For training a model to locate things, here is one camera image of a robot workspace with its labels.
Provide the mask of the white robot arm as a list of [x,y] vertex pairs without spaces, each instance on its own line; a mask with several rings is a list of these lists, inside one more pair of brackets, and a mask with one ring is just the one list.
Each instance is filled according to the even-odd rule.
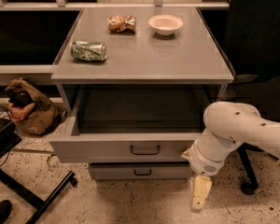
[[252,105],[215,102],[203,113],[205,129],[182,153],[194,172],[191,210],[199,212],[212,187],[211,177],[223,167],[228,155],[242,144],[258,147],[280,158],[280,122],[264,119]]

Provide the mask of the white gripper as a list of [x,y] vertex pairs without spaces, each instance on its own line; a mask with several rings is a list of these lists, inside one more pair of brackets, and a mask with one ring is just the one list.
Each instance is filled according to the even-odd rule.
[[216,175],[223,167],[224,161],[211,161],[207,159],[198,149],[197,140],[181,154],[181,157],[189,161],[191,170],[197,174],[191,179],[191,210],[193,212],[200,212],[206,203],[212,187],[212,180],[209,176]]

